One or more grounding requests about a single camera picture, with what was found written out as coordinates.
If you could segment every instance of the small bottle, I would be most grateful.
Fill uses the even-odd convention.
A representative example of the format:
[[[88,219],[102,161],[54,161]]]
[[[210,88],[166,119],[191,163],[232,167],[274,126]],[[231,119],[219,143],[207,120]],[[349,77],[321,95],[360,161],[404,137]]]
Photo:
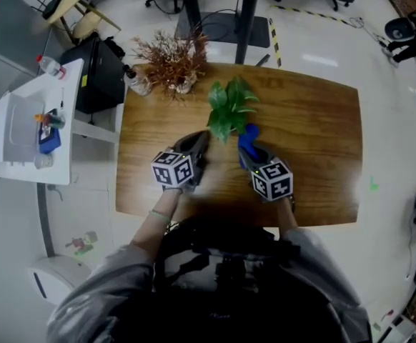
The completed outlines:
[[[65,126],[65,119],[62,116],[57,116],[52,113],[35,114],[35,121],[42,122],[44,126],[55,129],[63,129]]]
[[[138,74],[129,65],[123,65],[122,70],[125,72],[124,82],[131,90],[141,96],[149,94],[152,86],[144,74]]]
[[[58,78],[59,80],[62,79],[66,74],[66,69],[51,57],[42,56],[39,54],[36,57],[36,62],[39,63],[39,66],[44,72]]]

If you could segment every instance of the wrist strap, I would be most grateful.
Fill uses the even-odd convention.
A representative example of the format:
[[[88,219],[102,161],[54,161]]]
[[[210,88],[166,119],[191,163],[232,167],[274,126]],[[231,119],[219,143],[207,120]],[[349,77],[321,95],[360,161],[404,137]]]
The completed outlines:
[[[172,222],[172,219],[170,219],[168,216],[165,216],[164,214],[161,214],[160,212],[154,211],[153,209],[149,211],[149,214],[156,216],[158,219],[162,220],[166,225]]]

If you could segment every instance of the black box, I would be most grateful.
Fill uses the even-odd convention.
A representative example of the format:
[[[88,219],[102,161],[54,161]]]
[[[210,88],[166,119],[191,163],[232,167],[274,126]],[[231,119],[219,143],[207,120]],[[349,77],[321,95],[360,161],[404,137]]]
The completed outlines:
[[[76,98],[77,110],[91,114],[124,103],[123,63],[98,35],[92,35],[62,54],[60,63],[77,59],[84,60]]]

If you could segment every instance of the wooden table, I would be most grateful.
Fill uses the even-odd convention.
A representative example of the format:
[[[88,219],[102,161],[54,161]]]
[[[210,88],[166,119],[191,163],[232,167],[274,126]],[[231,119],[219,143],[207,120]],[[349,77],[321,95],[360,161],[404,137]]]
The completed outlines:
[[[83,11],[80,6],[81,4],[86,8],[86,11]],[[73,33],[71,32],[70,27],[65,21],[64,15],[71,9],[75,8],[83,16],[75,25]],[[56,11],[47,19],[49,24],[54,24],[60,19],[60,22],[64,26],[66,33],[68,34],[71,42],[76,43],[77,39],[83,39],[87,37],[99,24],[100,20],[105,20],[110,23],[114,28],[121,30],[121,28],[116,25],[110,18],[103,15],[100,11],[95,9],[92,5],[84,2],[83,0],[61,0],[57,6]]]
[[[210,64],[185,102],[129,91],[124,106],[117,164],[116,209],[146,216],[162,193],[151,160],[186,134],[205,129],[212,83],[241,75],[259,97],[249,121],[258,141],[287,161],[294,173],[295,212],[300,226],[355,222],[355,185],[362,170],[362,131],[357,90],[293,72],[255,66]],[[273,203],[263,204],[238,162],[237,136],[227,145],[211,140],[209,165],[194,194],[184,194],[174,219],[200,212],[275,227]]]

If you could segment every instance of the potted plant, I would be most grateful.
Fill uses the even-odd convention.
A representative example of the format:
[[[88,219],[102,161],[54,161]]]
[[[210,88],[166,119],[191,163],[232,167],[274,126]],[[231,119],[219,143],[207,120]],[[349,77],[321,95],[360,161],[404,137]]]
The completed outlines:
[[[161,30],[154,34],[151,43],[133,38],[137,48],[134,56],[149,63],[146,73],[152,84],[160,84],[164,94],[179,99],[177,93],[186,94],[203,75],[207,55],[206,36],[191,34],[187,39],[178,39]]]
[[[247,101],[259,101],[249,84],[239,76],[229,81],[226,89],[216,81],[209,91],[208,100],[212,111],[207,126],[224,143],[235,130],[240,134],[245,133],[247,112],[256,112],[245,104]]]

